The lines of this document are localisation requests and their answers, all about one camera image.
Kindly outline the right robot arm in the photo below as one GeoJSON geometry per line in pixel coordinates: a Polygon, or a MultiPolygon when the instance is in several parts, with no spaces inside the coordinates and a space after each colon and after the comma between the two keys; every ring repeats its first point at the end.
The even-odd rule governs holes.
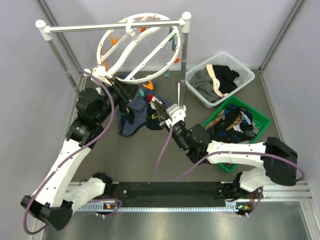
{"type": "Polygon", "coordinates": [[[186,111],[178,104],[166,106],[157,98],[150,105],[161,127],[195,166],[199,164],[247,165],[252,169],[236,175],[224,196],[245,198],[264,186],[295,186],[298,182],[298,154],[276,137],[265,142],[246,143],[254,136],[253,115],[244,107],[230,104],[206,126],[186,129],[186,111]]]}

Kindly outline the white round clip hanger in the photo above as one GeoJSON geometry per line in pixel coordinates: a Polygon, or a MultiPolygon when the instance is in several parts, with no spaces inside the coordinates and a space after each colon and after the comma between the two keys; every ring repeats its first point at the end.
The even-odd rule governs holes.
{"type": "Polygon", "coordinates": [[[106,71],[105,75],[111,82],[111,79],[116,76],[116,73],[122,68],[130,54],[138,47],[139,44],[143,43],[147,37],[157,33],[162,27],[169,27],[168,35],[130,72],[127,77],[120,79],[119,81],[126,84],[142,84],[155,79],[167,72],[169,68],[177,62],[181,46],[181,36],[178,27],[182,28],[182,32],[184,34],[188,34],[190,31],[190,20],[191,14],[189,12],[184,12],[182,17],[178,20],[170,20],[167,16],[150,12],[128,16],[118,22],[120,25],[124,26],[124,36],[122,38],[116,38],[112,47],[107,50],[106,53],[102,53],[103,47],[107,38],[112,36],[112,33],[116,28],[111,27],[111,29],[108,29],[102,36],[96,51],[96,64],[97,66],[103,65],[111,54],[124,44],[126,40],[130,39],[130,43],[125,47],[118,60],[111,67],[103,65],[106,71]],[[156,73],[143,78],[132,79],[132,77],[142,70],[142,68],[144,68],[147,63],[169,42],[173,45],[172,58],[156,73]]]}

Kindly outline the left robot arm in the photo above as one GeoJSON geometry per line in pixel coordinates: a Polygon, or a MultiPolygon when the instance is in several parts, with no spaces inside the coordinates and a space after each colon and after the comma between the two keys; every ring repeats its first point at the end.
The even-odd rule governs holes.
{"type": "Polygon", "coordinates": [[[130,103],[140,88],[116,80],[112,80],[110,85],[99,82],[99,86],[99,90],[86,88],[79,93],[75,105],[77,117],[69,127],[56,161],[34,193],[25,195],[21,200],[20,204],[25,209],[23,228],[29,235],[33,232],[27,226],[28,216],[59,231],[68,225],[82,206],[113,194],[112,178],[101,172],[67,191],[82,161],[107,132],[107,127],[102,126],[105,119],[112,121],[116,107],[130,103]]]}

